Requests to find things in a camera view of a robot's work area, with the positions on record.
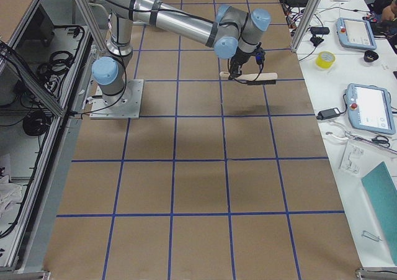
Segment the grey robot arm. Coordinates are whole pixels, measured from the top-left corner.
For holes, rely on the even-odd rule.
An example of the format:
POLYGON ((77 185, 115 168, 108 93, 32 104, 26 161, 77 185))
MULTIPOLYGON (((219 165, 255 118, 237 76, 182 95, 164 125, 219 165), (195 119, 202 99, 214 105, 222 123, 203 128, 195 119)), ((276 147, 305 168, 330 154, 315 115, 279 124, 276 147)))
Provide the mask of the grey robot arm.
POLYGON ((228 70, 220 77, 246 85, 275 84, 276 73, 264 73, 265 51, 261 37, 271 22, 263 9, 245 12, 222 4, 214 20, 195 16, 160 0, 104 0, 112 6, 110 40, 107 49, 114 56, 127 56, 131 24, 145 24, 173 32, 214 50, 216 56, 228 61, 228 70))

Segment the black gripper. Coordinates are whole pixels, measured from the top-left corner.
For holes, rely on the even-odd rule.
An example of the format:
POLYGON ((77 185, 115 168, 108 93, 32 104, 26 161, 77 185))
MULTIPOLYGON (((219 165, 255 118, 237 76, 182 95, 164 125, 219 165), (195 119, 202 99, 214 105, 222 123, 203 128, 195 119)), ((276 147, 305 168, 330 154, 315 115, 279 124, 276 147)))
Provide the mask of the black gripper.
POLYGON ((245 63, 247 63, 252 57, 251 53, 246 52, 236 52, 235 55, 229 60, 228 62, 228 73, 229 73, 229 80, 238 80, 242 73, 242 67, 245 63))

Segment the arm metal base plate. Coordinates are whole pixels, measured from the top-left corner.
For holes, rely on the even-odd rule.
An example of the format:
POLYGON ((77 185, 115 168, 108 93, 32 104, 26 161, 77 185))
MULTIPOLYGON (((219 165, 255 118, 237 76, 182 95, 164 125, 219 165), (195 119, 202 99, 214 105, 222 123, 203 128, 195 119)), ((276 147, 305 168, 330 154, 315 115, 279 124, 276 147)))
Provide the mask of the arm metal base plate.
POLYGON ((144 87, 143 79, 129 79, 127 88, 118 96, 103 95, 100 86, 97 86, 96 95, 101 96, 92 103, 92 119, 138 119, 144 87))

